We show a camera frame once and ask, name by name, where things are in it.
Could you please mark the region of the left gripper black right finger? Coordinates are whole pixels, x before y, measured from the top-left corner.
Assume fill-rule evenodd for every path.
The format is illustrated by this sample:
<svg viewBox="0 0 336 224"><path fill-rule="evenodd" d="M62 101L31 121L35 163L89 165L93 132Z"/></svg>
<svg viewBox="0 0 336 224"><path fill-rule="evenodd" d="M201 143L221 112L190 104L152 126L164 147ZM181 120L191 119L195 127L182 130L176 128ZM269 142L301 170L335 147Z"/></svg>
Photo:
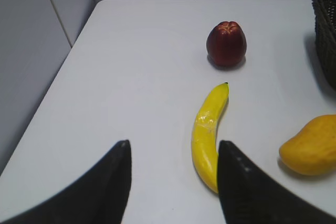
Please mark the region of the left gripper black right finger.
<svg viewBox="0 0 336 224"><path fill-rule="evenodd" d="M233 142L218 149L217 186L226 223L335 223L277 183Z"/></svg>

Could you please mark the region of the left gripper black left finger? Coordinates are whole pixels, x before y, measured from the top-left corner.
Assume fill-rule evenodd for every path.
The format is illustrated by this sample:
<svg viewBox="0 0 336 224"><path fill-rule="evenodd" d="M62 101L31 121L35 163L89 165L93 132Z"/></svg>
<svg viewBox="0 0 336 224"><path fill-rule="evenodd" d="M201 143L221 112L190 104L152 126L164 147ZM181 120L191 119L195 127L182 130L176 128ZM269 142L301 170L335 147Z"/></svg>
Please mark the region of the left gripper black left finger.
<svg viewBox="0 0 336 224"><path fill-rule="evenodd" d="M131 145L118 141L71 185L5 223L121 223L131 189Z"/></svg>

